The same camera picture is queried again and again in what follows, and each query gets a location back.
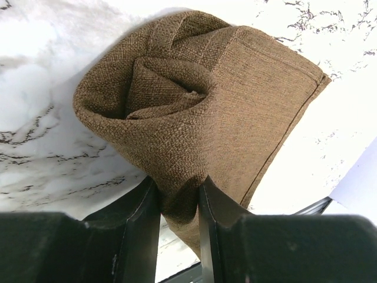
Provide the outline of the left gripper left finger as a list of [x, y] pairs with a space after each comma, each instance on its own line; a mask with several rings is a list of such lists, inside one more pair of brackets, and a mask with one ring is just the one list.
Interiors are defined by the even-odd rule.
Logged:
[[144, 179], [79, 221], [61, 212], [1, 214], [2, 282], [154, 282], [156, 184]]

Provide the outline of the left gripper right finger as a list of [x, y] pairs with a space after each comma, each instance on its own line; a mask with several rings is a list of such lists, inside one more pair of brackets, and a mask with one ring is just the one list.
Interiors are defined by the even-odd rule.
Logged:
[[204, 282], [375, 282], [376, 227], [353, 215], [254, 215], [199, 188]]

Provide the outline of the brown cloth napkin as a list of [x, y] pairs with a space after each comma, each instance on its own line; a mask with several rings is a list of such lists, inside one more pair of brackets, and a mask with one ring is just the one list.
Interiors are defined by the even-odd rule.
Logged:
[[242, 207], [330, 78], [248, 26], [201, 11], [133, 30], [73, 96], [79, 121], [157, 184], [169, 228], [200, 253], [199, 186]]

